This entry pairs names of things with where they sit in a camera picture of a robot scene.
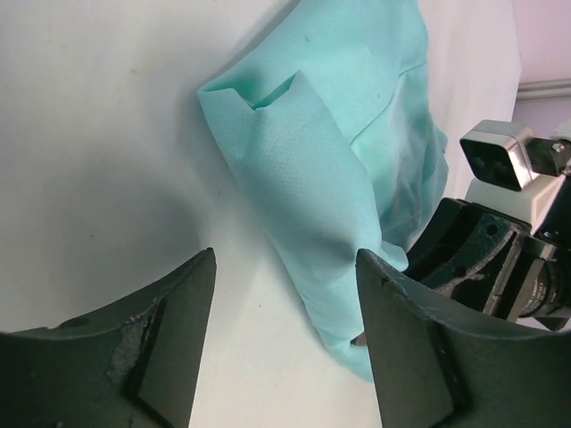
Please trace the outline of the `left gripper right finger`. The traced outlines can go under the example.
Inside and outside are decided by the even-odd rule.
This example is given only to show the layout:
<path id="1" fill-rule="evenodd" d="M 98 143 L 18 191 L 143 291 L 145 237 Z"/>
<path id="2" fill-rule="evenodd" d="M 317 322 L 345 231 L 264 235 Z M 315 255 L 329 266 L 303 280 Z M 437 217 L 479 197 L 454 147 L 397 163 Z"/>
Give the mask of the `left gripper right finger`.
<path id="1" fill-rule="evenodd" d="M 356 271 L 383 426 L 569 426 L 569 333 L 469 309 L 372 251 Z"/>

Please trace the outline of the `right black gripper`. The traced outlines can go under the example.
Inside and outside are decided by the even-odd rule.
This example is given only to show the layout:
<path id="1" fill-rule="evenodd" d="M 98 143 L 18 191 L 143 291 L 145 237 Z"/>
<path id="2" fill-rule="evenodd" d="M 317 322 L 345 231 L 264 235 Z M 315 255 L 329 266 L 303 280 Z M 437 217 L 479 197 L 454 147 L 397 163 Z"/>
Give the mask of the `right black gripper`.
<path id="1" fill-rule="evenodd" d="M 477 204 L 444 198 L 408 252 L 405 276 L 485 315 L 570 320 L 570 248 L 557 236 Z"/>

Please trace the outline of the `teal t shirt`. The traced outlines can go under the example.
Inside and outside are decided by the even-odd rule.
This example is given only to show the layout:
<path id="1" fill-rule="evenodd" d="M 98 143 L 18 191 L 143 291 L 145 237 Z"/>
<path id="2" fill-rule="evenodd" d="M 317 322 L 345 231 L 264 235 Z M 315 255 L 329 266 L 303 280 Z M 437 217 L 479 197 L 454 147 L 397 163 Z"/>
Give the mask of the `teal t shirt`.
<path id="1" fill-rule="evenodd" d="M 357 253 L 405 270 L 448 175 L 427 51 L 415 1 L 302 1 L 198 93 L 325 348 L 365 381 Z"/>

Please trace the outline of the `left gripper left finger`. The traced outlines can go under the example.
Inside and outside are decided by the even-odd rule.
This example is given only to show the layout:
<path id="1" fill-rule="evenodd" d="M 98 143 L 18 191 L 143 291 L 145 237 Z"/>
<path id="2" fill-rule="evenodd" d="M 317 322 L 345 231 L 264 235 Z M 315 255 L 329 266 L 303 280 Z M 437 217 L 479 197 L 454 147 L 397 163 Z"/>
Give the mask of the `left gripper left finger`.
<path id="1" fill-rule="evenodd" d="M 188 426 L 216 269 L 206 249 L 55 328 L 3 334 L 2 426 Z"/>

